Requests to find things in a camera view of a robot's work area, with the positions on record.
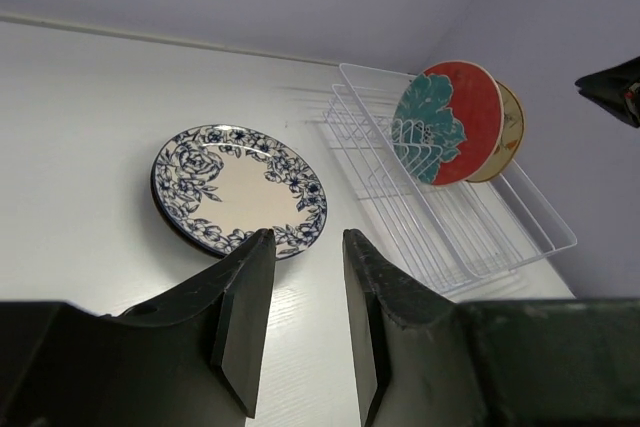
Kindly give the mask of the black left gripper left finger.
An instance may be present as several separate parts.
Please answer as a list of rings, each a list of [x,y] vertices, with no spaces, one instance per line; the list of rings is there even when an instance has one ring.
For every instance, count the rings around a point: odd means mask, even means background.
[[[256,414],[275,274],[262,229],[118,316],[1,306],[5,426],[242,426]]]

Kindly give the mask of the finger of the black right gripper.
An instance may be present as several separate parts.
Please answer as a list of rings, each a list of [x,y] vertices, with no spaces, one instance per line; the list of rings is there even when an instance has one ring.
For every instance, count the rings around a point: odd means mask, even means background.
[[[578,93],[631,127],[639,127],[639,58],[583,76]]]

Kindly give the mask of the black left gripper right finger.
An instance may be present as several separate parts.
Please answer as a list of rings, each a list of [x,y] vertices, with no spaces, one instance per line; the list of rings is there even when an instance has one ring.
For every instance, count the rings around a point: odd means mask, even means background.
[[[455,303],[343,234],[364,426],[635,426],[639,303]]]

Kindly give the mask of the yellow bird plate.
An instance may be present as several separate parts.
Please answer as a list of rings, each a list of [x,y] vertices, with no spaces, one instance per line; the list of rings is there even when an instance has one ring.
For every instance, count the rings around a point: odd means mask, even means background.
[[[467,182],[487,182],[497,177],[514,159],[526,129],[524,109],[514,92],[498,81],[504,110],[503,130],[492,156]]]

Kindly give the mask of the red plate with teal flower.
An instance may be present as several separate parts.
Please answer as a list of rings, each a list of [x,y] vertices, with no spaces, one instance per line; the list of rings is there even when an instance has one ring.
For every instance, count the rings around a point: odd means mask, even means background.
[[[417,181],[444,186],[470,179],[493,155],[504,125],[497,82],[469,61],[437,63],[403,92],[391,143]]]

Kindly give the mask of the dark teal blossom plate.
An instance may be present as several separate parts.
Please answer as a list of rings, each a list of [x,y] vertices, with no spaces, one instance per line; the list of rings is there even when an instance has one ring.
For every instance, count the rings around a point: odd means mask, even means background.
[[[215,258],[217,260],[223,259],[225,257],[224,254],[211,251],[207,249],[205,246],[198,243],[197,241],[189,238],[175,225],[175,223],[171,220],[169,215],[165,212],[165,210],[162,207],[162,204],[160,202],[160,197],[156,192],[153,173],[150,173],[149,175],[149,189],[150,189],[151,198],[152,198],[154,207],[158,212],[158,214],[160,215],[160,217],[162,218],[162,221],[172,231],[172,233],[175,234],[185,245],[189,245],[190,247],[196,249],[197,251],[209,257]]]

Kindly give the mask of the blue floral white plate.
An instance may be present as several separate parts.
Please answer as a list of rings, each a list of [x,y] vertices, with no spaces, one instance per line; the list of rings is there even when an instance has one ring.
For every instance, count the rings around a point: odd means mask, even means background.
[[[270,229],[277,259],[289,259],[308,250],[326,224],[326,193],[311,166],[254,129],[189,128],[161,147],[151,173],[175,225],[225,256],[256,231]]]

